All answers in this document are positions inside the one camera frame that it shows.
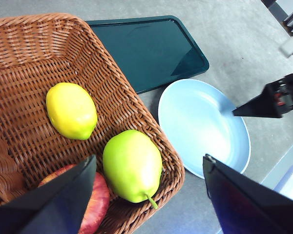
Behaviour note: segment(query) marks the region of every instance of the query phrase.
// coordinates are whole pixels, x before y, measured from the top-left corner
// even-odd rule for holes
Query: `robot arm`
[[[265,85],[262,93],[233,111],[235,116],[282,118],[293,110],[293,74]]]

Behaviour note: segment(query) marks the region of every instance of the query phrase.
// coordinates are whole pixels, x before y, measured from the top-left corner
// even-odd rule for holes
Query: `pear stem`
[[[153,208],[154,208],[154,209],[157,209],[158,206],[157,206],[157,204],[155,203],[155,201],[154,201],[149,195],[147,195],[147,194],[146,194],[146,197],[147,197],[148,200],[151,202]]]

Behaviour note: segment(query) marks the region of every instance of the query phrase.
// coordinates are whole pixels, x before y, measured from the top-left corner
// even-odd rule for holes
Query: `plate rim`
[[[187,81],[187,80],[195,81],[195,82],[198,82],[198,83],[202,83],[202,84],[204,84],[204,85],[206,85],[206,86],[209,86],[210,88],[212,88],[212,89],[216,90],[217,92],[219,92],[222,96],[224,96],[227,100],[229,100],[229,101],[233,104],[233,106],[235,106],[234,103],[233,103],[233,102],[232,102],[232,101],[231,101],[231,100],[230,100],[230,99],[229,99],[229,98],[228,98],[223,92],[221,92],[219,89],[215,88],[214,86],[212,86],[212,85],[210,85],[210,84],[208,84],[208,83],[206,83],[206,82],[204,82],[204,81],[201,81],[201,80],[198,80],[198,79],[193,79],[193,78],[180,79],[180,80],[174,81],[174,82],[171,83],[169,86],[167,86],[167,87],[165,88],[165,90],[163,91],[161,97],[160,97],[160,101],[159,101],[159,104],[158,104],[157,115],[158,115],[158,121],[159,121],[159,125],[160,125],[161,129],[162,129],[162,125],[161,125],[162,121],[161,121],[160,109],[161,109],[161,106],[162,106],[162,102],[163,102],[163,96],[164,96],[164,94],[165,94],[165,93],[171,88],[171,86],[173,86],[173,85],[175,85],[176,83],[179,83],[179,82],[185,82],[185,81]],[[244,126],[244,128],[245,128],[245,130],[246,130],[246,134],[247,134],[247,137],[248,137],[248,142],[249,142],[248,160],[247,160],[247,162],[246,162],[244,168],[243,168],[241,171],[237,171],[237,172],[243,174],[243,173],[245,172],[246,168],[248,167],[249,162],[250,162],[250,159],[251,159],[251,139],[250,139],[249,130],[248,130],[246,124],[245,124],[244,119],[243,119],[241,116],[238,116],[238,117],[241,118],[241,120],[242,120],[243,126]],[[181,161],[182,161],[182,163],[183,163],[183,166],[184,166],[189,172],[191,172],[192,174],[194,174],[194,175],[196,175],[196,176],[198,176],[198,177],[200,177],[200,178],[202,178],[202,179],[205,179],[205,178],[204,178],[204,175],[200,175],[200,174],[194,172],[194,171],[193,171],[192,169],[190,169],[187,165],[185,165],[184,162],[183,162],[183,159],[182,159],[181,155],[178,153],[178,151],[177,151],[176,149],[175,149],[175,151],[177,152],[178,156],[180,157],[180,159],[181,159]]]

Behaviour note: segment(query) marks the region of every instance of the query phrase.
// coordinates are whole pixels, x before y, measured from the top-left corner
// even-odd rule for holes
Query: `dark green tray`
[[[138,94],[209,68],[206,57],[175,16],[87,23]]]

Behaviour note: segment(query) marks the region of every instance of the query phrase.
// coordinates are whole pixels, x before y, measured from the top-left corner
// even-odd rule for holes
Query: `light blue plate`
[[[158,117],[160,126],[187,170],[203,176],[207,153],[243,173],[249,163],[251,144],[235,105],[218,89],[195,79],[182,79],[163,92]]]

